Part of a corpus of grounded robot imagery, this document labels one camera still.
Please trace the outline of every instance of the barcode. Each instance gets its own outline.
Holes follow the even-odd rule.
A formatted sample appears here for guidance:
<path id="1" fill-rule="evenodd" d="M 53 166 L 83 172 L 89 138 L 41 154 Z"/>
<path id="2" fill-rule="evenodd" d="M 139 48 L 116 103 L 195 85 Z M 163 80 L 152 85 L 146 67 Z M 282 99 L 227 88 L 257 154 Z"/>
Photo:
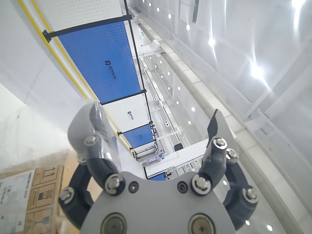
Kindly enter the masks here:
<path id="1" fill-rule="evenodd" d="M 5 195 L 5 192 L 6 192 L 6 191 L 7 191 L 7 188 L 5 187 L 4 190 L 3 190 L 3 193 L 2 193 L 1 203 L 0 203 L 0 204 L 3 204 L 4 195 Z"/>
<path id="2" fill-rule="evenodd" d="M 29 188 L 30 179 L 31 179 L 31 173 L 28 175 L 28 180 L 27 180 L 27 185 L 26 185 L 26 190 L 25 190 L 24 198 L 27 197 L 27 192 L 28 192 L 28 188 Z"/>

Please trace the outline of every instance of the company logo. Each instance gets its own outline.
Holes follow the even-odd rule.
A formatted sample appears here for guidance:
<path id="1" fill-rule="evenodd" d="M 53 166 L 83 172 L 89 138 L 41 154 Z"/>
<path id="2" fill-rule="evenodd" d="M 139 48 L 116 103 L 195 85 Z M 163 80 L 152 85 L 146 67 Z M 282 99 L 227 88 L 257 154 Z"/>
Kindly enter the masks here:
<path id="1" fill-rule="evenodd" d="M 113 70 L 113 67 L 112 66 L 110 66 L 110 61 L 109 60 L 106 60 L 105 61 L 105 65 L 107 65 L 108 66 L 108 68 L 109 68 L 109 70 L 110 70 L 110 72 L 111 72 L 111 74 L 112 74 L 112 76 L 113 76 L 113 78 L 114 79 L 117 79 L 117 77 L 116 77 L 116 75 L 115 75 L 115 72 L 114 72 L 114 70 Z"/>
<path id="2" fill-rule="evenodd" d="M 132 115 L 131 112 L 128 112 L 128 117 L 129 117 L 130 120 L 133 120 L 133 115 Z"/>

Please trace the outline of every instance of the machine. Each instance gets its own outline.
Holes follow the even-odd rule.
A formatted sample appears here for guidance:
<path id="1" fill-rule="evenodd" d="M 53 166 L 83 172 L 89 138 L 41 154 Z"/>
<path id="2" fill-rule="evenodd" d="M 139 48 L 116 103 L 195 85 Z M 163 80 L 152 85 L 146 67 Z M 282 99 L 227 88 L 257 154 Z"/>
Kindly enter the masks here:
<path id="1" fill-rule="evenodd" d="M 207 128 L 209 141 L 198 173 L 167 181 L 140 179 L 121 172 L 116 138 L 99 103 L 84 106 L 68 138 L 79 166 L 59 195 L 66 217 L 81 234 L 234 234 L 254 212 L 259 193 L 250 186 L 221 111 Z M 214 187 L 224 176 L 231 189 L 222 203 Z M 103 189 L 94 202 L 91 176 Z"/>

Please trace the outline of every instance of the blue banner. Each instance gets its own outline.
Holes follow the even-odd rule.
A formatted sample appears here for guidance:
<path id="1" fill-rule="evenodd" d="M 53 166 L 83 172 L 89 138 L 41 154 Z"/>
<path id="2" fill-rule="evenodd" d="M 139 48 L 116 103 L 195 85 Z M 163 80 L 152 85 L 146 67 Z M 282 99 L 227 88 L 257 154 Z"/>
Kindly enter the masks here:
<path id="1" fill-rule="evenodd" d="M 101 103 L 141 91 L 123 22 L 59 39 Z"/>
<path id="2" fill-rule="evenodd" d="M 154 140 L 151 132 L 151 126 L 149 124 L 128 131 L 124 133 L 124 136 L 133 148 L 151 143 Z"/>

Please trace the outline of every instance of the yellow stripe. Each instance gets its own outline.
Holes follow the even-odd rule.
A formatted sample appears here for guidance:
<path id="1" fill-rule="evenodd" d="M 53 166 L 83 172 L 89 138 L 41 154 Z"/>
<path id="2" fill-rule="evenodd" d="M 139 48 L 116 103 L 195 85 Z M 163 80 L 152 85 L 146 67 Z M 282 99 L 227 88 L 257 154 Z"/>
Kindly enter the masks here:
<path id="1" fill-rule="evenodd" d="M 47 42 L 46 38 L 43 36 L 39 26 L 36 24 L 35 20 L 33 19 L 33 17 L 31 16 L 30 12 L 28 11 L 26 5 L 24 4 L 23 0 L 17 0 L 20 4 L 20 6 L 22 7 L 23 11 L 25 12 L 25 14 L 27 15 L 28 20 L 31 22 L 32 26 L 35 28 L 36 32 L 38 33 L 39 37 L 41 38 L 41 40 L 44 42 L 44 44 L 47 46 L 47 48 L 49 49 L 49 51 L 51 52 L 51 54 L 54 56 L 54 58 L 57 60 L 57 62 L 59 63 L 59 65 L 61 66 L 61 68 L 65 71 L 65 73 L 68 75 L 68 77 L 70 78 L 70 80 L 75 84 L 75 86 L 78 88 L 78 90 L 82 93 L 82 95 L 85 98 L 89 98 L 87 96 L 87 94 L 83 91 L 83 89 L 80 87 L 80 85 L 77 83 L 77 81 L 74 79 L 74 77 L 70 74 L 70 72 L 68 71 L 68 69 L 65 67 L 65 65 L 63 64 L 63 62 L 60 60 L 60 58 L 58 57 L 58 55 L 56 54 L 56 52 L 53 50 L 53 48 L 49 45 L 49 43 Z M 39 10 L 38 6 L 36 5 L 35 0 L 30 0 L 32 5 L 34 6 L 34 8 L 36 9 L 36 12 L 38 13 L 40 19 L 42 20 L 43 24 L 45 25 L 46 29 L 51 32 L 51 28 L 49 27 L 48 23 L 46 22 L 46 20 L 44 19 L 41 11 Z M 87 85 L 86 81 L 84 80 L 84 78 L 80 75 L 80 72 L 75 68 L 75 66 L 73 65 L 73 63 L 71 62 L 71 60 L 69 59 L 69 57 L 67 56 L 66 52 L 64 51 L 64 49 L 61 47 L 60 43 L 58 42 L 57 39 L 55 39 L 55 42 L 58 46 L 58 48 L 61 50 L 62 54 L 64 55 L 64 57 L 66 58 L 66 60 L 69 62 L 69 64 L 71 65 L 71 67 L 73 68 L 73 70 L 75 71 L 75 73 L 77 74 L 77 76 L 79 77 L 79 79 L 81 80 L 81 82 L 85 85 L 85 87 L 88 89 L 88 91 L 90 92 L 90 94 L 93 96 L 93 98 L 95 100 L 98 101 L 98 98 L 93 94 L 93 91 L 90 89 L 90 87 Z M 115 126 L 115 128 L 118 130 L 118 128 L 116 127 L 116 125 L 114 124 L 114 122 L 110 119 L 110 117 L 107 115 L 107 117 L 109 118 L 109 120 L 113 123 L 113 125 Z M 129 144 L 129 147 L 127 145 L 124 144 L 124 142 L 121 140 L 121 138 L 117 135 L 117 133 L 115 133 L 115 131 L 113 130 L 114 134 L 116 135 L 116 137 L 120 140 L 120 142 L 129 150 L 129 152 L 131 153 L 129 147 L 131 147 L 131 145 L 129 144 L 129 142 L 127 141 L 127 139 L 125 138 L 125 140 L 127 141 L 127 143 Z"/>

